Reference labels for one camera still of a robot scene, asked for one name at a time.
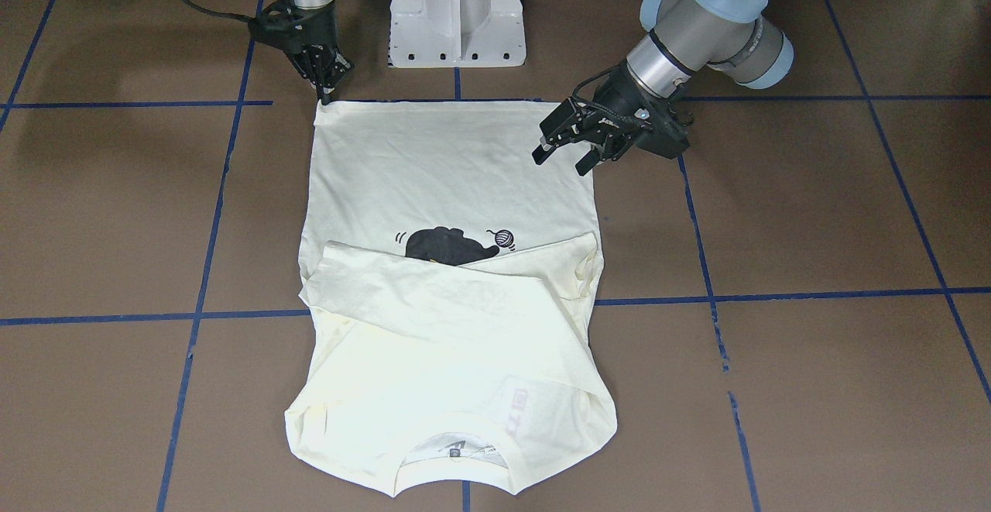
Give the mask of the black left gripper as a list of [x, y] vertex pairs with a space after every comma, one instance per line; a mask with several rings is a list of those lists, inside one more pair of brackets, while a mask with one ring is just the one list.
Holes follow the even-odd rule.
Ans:
[[543, 119], [532, 159], [540, 166], [556, 149], [590, 143], [574, 164], [580, 177], [633, 147], [675, 159], [689, 148], [690, 124], [691, 117], [682, 120], [672, 102], [644, 91], [627, 64], [620, 63], [582, 81]]

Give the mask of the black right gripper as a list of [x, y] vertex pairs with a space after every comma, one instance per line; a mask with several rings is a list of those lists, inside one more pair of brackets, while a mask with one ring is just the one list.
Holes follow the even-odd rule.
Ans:
[[332, 88], [353, 70], [351, 61], [338, 50], [335, 10], [335, 2], [302, 9], [275, 1], [248, 22], [252, 39], [282, 50], [313, 86], [321, 105], [332, 102]]

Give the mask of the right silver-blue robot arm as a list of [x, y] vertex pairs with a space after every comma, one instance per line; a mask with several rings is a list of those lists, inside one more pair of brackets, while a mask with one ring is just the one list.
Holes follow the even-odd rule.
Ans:
[[332, 103], [338, 84], [353, 70], [340, 51], [335, 0], [275, 0], [248, 28], [256, 43], [283, 52], [322, 105]]

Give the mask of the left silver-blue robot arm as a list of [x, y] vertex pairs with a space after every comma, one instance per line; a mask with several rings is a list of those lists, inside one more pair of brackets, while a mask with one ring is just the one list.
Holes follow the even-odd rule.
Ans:
[[769, 0], [642, 0], [643, 39], [618, 64], [588, 79], [540, 123], [532, 159], [542, 165], [567, 145], [584, 143], [574, 164], [584, 176], [632, 148], [675, 159], [689, 148], [690, 117], [676, 102], [704, 68], [753, 91], [789, 74], [795, 49], [764, 15]]

